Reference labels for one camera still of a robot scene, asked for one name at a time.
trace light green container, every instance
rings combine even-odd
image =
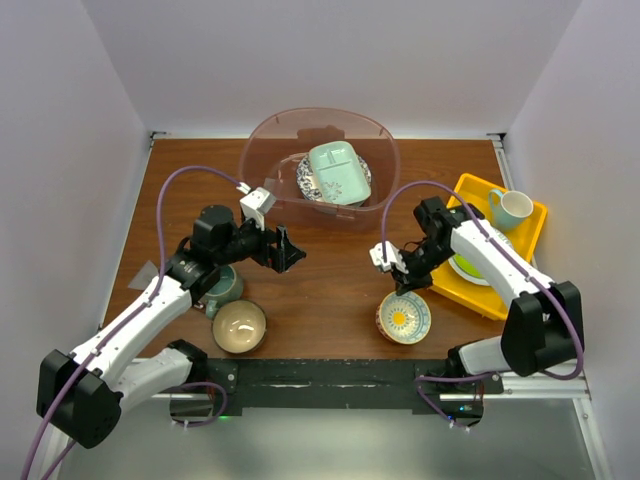
[[[352,205],[371,196],[358,155],[349,142],[331,142],[312,148],[309,163],[325,201]]]

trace gray triangular object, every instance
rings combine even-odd
[[[136,273],[136,276],[133,277],[128,287],[132,290],[144,290],[156,275],[158,275],[158,268],[151,260],[147,260],[147,263]]]

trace mug handle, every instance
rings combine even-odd
[[[489,205],[491,206],[491,208],[498,206],[503,195],[504,193],[502,193],[502,191],[498,190],[497,188],[489,190]]]
[[[207,309],[205,310],[204,314],[207,316],[209,320],[213,320],[213,317],[216,316],[216,313],[218,313],[218,310],[220,310],[220,307],[218,306],[218,301],[209,300],[207,302]]]

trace gray floor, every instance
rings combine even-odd
[[[188,431],[167,400],[123,419],[62,480],[425,480],[594,478],[570,400],[486,401],[470,434],[405,411],[246,410]]]

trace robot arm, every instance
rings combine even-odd
[[[484,216],[472,207],[484,228],[492,232]],[[391,272],[396,293],[402,295],[416,288],[429,287],[431,272],[459,253],[469,260],[509,306],[504,332],[499,337],[455,347],[449,351],[449,377],[485,372],[513,370],[528,376],[575,358],[575,346],[556,310],[530,279],[535,278],[567,311],[582,345],[582,310],[580,292],[570,282],[556,284],[504,244],[525,277],[508,261],[461,207],[447,209],[438,197],[423,200],[414,209],[414,217],[426,234],[413,251],[399,250],[386,242],[370,250],[373,264],[381,272]]]
[[[87,364],[51,419],[85,448],[101,443],[123,412],[152,395],[185,381],[206,379],[207,355],[183,340],[142,363],[131,362],[160,330],[219,281],[224,265],[252,258],[282,273],[306,256],[291,244],[285,227],[272,231],[265,226],[264,215],[275,203],[273,195],[262,188],[249,192],[247,187],[243,191],[242,224],[236,225],[227,207],[214,205],[202,210],[192,235],[180,242],[168,260],[160,290],[152,301],[150,295],[159,277],[106,328],[70,354],[54,350],[45,357],[38,385],[40,416],[44,417],[62,386],[91,354],[97,356]],[[137,309],[140,313],[98,352],[101,339]]]

